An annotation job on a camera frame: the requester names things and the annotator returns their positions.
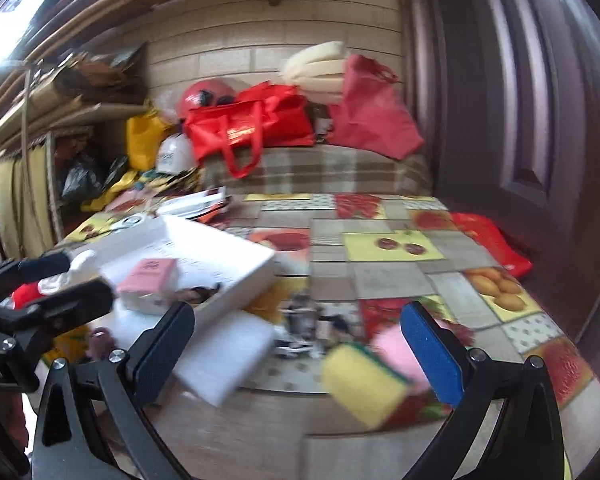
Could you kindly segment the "red plush apple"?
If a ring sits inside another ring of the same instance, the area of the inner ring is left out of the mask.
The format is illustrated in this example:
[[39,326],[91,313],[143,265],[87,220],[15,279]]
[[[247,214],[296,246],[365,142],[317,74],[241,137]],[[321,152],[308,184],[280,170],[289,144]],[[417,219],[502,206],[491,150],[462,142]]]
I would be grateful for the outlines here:
[[38,300],[42,297],[43,294],[38,289],[38,282],[20,285],[10,294],[12,308],[14,310],[21,310],[27,304],[32,304],[32,302],[35,302],[35,300]]

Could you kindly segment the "white towel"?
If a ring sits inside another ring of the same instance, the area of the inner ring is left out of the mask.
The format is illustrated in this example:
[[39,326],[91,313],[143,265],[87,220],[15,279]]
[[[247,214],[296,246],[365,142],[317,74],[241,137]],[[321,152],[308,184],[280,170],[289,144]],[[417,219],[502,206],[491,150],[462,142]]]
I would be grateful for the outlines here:
[[86,250],[74,256],[67,272],[43,278],[38,282],[42,296],[52,296],[70,287],[99,278],[99,264],[94,250]]

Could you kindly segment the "pink plush ball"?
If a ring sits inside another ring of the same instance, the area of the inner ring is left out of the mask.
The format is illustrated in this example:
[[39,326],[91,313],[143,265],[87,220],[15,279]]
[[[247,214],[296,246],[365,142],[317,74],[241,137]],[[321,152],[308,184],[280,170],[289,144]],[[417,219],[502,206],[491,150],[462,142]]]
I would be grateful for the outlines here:
[[430,389],[428,379],[398,324],[373,336],[370,348],[382,362],[407,380],[414,394],[421,394]]

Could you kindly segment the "pink tissue pack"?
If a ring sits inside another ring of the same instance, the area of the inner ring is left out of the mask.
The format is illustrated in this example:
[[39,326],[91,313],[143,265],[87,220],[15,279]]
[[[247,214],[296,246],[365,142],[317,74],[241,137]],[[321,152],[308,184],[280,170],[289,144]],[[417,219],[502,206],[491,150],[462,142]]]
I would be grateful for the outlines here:
[[172,296],[178,284],[178,260],[145,258],[117,284],[117,293],[137,297]]

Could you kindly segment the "yellow green sponge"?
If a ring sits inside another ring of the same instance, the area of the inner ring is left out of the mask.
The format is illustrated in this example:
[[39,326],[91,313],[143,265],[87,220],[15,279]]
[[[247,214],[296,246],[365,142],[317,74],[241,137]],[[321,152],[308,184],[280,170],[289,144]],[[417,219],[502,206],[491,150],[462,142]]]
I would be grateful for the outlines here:
[[406,378],[357,344],[340,344],[324,356],[321,384],[370,430],[384,426],[412,393]]

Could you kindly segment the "black white patterned cloth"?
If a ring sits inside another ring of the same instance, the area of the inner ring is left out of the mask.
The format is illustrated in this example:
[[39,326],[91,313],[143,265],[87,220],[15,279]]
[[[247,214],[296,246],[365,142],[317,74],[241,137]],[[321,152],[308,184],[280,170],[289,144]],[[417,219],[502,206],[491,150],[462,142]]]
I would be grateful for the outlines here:
[[298,292],[278,306],[282,322],[276,327],[273,356],[283,360],[320,360],[333,348],[365,338],[354,302],[314,301]]

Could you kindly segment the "white foam sheet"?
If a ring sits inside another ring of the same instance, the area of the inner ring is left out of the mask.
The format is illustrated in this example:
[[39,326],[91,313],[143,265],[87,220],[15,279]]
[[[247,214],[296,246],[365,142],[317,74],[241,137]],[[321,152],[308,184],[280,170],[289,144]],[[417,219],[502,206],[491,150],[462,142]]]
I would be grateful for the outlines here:
[[194,333],[173,373],[195,396],[218,408],[253,373],[273,347],[275,326],[236,311]]

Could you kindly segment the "yellow small box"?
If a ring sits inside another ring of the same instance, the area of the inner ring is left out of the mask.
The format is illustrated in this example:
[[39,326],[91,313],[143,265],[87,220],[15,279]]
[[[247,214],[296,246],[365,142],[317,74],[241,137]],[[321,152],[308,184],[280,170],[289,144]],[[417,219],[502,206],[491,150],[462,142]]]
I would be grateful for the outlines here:
[[79,326],[68,333],[57,336],[53,340],[53,348],[42,355],[42,361],[51,366],[56,359],[66,359],[69,363],[78,362],[86,356],[88,350],[88,334],[86,325]]

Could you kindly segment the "blue grey pink scrunchies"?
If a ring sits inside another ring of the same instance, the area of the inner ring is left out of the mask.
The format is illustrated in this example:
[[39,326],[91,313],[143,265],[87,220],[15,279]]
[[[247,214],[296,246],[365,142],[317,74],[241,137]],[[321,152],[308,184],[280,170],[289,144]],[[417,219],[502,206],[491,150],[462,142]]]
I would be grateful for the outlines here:
[[116,348],[116,342],[106,327],[97,327],[88,334],[86,355],[92,361],[105,361]]

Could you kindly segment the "white round device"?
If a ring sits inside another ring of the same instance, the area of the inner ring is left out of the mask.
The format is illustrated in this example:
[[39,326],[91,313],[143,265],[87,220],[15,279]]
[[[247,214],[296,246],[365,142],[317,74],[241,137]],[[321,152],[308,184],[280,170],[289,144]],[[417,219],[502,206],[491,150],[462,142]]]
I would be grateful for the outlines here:
[[108,230],[110,232],[118,232],[131,229],[134,228],[134,226],[138,226],[139,224],[142,224],[150,219],[151,216],[148,216],[148,214],[131,214],[130,216],[126,216],[115,221],[114,223],[111,223],[110,226],[108,226]]

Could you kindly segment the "yellow green curtain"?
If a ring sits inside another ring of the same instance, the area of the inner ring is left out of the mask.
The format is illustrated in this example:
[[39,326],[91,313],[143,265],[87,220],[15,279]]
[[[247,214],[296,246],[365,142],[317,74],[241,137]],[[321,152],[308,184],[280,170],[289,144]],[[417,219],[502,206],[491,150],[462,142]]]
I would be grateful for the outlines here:
[[27,151],[31,191],[19,156],[0,162],[0,239],[8,258],[37,257],[55,245],[47,193],[46,148]]

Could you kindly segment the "black plastic bag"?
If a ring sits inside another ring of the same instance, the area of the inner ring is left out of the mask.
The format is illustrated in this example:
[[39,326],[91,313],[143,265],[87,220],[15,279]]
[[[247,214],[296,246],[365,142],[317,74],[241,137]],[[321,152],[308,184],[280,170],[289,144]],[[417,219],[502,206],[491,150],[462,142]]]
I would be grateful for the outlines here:
[[106,171],[97,159],[84,152],[76,155],[66,172],[60,189],[64,203],[82,203],[109,190],[129,169],[126,156],[117,157]]

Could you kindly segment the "red plastic bag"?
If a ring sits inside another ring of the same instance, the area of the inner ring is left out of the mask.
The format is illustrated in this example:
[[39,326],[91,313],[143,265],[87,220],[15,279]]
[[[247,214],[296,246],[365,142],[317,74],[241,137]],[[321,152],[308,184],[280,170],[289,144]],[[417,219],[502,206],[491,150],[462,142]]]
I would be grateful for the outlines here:
[[514,278],[523,278],[532,270],[532,262],[509,246],[501,230],[490,219],[466,212],[452,212],[451,219],[457,229],[486,248]]

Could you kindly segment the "fruit pattern tablecloth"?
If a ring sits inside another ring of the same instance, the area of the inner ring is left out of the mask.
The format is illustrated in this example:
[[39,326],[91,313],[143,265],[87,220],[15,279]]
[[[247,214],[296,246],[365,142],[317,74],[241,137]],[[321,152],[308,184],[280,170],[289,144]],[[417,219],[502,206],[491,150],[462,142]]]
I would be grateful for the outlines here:
[[[600,381],[591,367],[534,298],[512,312],[478,292],[477,275],[495,280],[504,270],[452,227],[436,200],[238,195],[213,224],[276,253],[274,280],[240,300],[253,318],[279,322],[283,304],[307,299],[370,339],[404,301],[420,299],[466,327],[495,359],[545,360],[557,389],[567,478],[579,477],[600,449]],[[384,426],[366,426],[324,391],[320,362],[306,357],[264,359],[220,406],[201,400],[188,382],[179,372],[148,416],[201,479],[399,479],[444,414],[431,396],[413,393]]]

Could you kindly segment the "white carton box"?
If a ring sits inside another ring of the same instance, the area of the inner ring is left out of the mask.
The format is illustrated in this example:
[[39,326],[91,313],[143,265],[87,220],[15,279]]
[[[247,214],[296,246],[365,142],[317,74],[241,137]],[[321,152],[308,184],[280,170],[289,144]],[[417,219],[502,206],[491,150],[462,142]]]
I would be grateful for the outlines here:
[[226,187],[170,198],[156,210],[157,216],[173,216],[188,220],[206,221],[225,210],[230,204]]

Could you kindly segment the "white helmet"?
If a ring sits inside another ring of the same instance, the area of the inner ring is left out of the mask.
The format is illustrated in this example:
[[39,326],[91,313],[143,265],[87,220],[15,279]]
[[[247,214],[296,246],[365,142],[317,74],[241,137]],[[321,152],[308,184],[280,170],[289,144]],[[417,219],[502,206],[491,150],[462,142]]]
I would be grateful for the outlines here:
[[195,167],[193,147],[186,134],[172,134],[160,144],[155,164],[155,170],[159,174],[176,176]]

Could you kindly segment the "metal shelf rack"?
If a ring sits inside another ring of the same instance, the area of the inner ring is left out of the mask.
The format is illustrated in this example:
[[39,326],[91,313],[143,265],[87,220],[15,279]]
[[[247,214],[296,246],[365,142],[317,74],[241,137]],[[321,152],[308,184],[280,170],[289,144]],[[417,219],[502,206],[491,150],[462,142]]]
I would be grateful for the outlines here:
[[[64,203],[61,185],[72,160],[84,152],[106,171],[120,156],[122,130],[146,110],[140,52],[83,53],[52,70],[27,70],[18,96],[0,116],[0,162],[19,156],[31,191],[27,151],[46,148],[47,193],[55,245],[92,200]],[[7,257],[0,239],[0,257]]]

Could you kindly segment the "yellow shopping bag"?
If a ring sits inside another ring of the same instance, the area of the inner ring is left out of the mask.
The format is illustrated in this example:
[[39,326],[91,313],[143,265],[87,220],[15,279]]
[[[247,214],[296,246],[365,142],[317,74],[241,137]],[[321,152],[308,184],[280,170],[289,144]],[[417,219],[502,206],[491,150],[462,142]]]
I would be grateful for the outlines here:
[[172,125],[161,117],[158,110],[130,117],[125,123],[126,154],[130,167],[136,171],[154,168],[160,145],[171,129]]

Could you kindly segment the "red helmet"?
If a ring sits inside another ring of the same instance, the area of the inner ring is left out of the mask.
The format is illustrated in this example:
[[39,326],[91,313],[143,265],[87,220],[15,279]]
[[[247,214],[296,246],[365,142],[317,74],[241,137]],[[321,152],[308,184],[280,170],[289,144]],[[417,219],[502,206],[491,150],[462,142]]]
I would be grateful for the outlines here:
[[185,119],[189,111],[195,108],[232,102],[235,96],[234,88],[222,78],[197,81],[188,86],[178,99],[178,118]]

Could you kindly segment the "plaid covered box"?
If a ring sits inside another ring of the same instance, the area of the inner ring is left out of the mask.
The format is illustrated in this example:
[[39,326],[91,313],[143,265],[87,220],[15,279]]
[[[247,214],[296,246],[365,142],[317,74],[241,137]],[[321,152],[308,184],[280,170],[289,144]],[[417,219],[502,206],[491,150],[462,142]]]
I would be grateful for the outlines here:
[[233,194],[358,193],[429,195],[432,180],[422,155],[396,160],[369,151],[328,144],[312,148],[267,148],[243,179],[224,160],[204,162],[202,185],[225,186]]

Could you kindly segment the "dark red fabric bag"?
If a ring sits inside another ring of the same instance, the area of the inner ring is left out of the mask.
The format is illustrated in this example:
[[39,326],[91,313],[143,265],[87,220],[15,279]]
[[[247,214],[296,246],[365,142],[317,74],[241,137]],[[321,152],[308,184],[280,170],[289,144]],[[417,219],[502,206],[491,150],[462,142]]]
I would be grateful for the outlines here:
[[332,130],[326,141],[394,160],[417,152],[424,139],[396,93],[397,81],[388,66],[363,55],[349,55],[341,99],[328,107]]

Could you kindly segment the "red tote bag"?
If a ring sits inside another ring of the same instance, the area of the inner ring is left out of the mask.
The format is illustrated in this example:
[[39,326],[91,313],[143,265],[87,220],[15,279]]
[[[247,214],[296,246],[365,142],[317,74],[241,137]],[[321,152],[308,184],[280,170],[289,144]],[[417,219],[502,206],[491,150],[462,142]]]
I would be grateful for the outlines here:
[[296,86],[265,81],[239,92],[230,104],[194,108],[184,131],[196,162],[219,155],[230,175],[242,179],[259,165],[265,148],[315,143],[307,105]]

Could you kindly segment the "dark wooden door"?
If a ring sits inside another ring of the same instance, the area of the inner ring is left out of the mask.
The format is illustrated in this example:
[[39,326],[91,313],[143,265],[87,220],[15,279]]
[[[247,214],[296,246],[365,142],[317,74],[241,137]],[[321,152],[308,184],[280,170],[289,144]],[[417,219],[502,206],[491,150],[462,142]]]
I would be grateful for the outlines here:
[[491,219],[580,338],[600,304],[600,19],[586,0],[401,4],[434,192]]

